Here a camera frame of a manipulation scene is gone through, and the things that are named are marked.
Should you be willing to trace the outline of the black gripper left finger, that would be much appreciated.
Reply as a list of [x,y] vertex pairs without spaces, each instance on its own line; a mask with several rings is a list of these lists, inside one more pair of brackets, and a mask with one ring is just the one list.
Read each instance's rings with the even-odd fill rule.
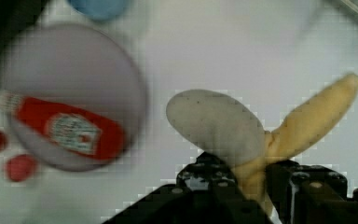
[[228,166],[209,153],[187,165],[174,184],[155,189],[103,224],[272,224],[244,198]]

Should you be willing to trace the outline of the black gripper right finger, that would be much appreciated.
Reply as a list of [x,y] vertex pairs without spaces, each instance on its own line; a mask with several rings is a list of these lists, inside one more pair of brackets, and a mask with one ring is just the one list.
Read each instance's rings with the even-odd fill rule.
[[281,161],[267,167],[267,190],[282,224],[358,224],[358,189],[322,165]]

